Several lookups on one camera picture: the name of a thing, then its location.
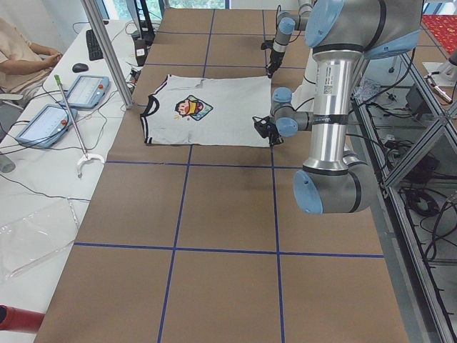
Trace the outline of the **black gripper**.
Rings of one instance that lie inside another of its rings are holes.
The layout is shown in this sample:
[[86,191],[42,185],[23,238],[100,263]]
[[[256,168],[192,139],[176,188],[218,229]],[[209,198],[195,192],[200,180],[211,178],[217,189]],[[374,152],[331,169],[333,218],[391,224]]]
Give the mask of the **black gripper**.
[[284,53],[276,50],[271,50],[270,61],[266,66],[266,75],[268,78],[272,78],[276,72],[276,67],[282,64]]
[[279,134],[275,124],[266,125],[267,137],[270,145],[279,145],[283,143],[283,137]]

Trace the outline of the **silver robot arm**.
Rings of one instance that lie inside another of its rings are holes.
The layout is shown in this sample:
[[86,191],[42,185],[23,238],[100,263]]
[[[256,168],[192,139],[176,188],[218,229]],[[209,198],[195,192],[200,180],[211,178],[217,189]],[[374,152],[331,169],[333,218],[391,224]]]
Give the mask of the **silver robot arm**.
[[376,196],[371,166],[346,145],[355,68],[361,60],[384,59],[418,43],[422,1],[300,1],[296,15],[280,13],[267,74],[280,67],[293,32],[303,31],[316,62],[312,111],[293,108],[293,92],[275,90],[271,100],[272,143],[298,131],[311,133],[309,156],[296,172],[293,192],[308,214],[352,213]]
[[295,31],[305,31],[309,16],[313,11],[315,1],[298,1],[298,13],[290,14],[287,11],[276,13],[276,33],[273,39],[266,39],[261,44],[261,50],[270,50],[269,62],[266,64],[266,75],[272,78],[273,74],[280,68],[286,48],[291,42]]

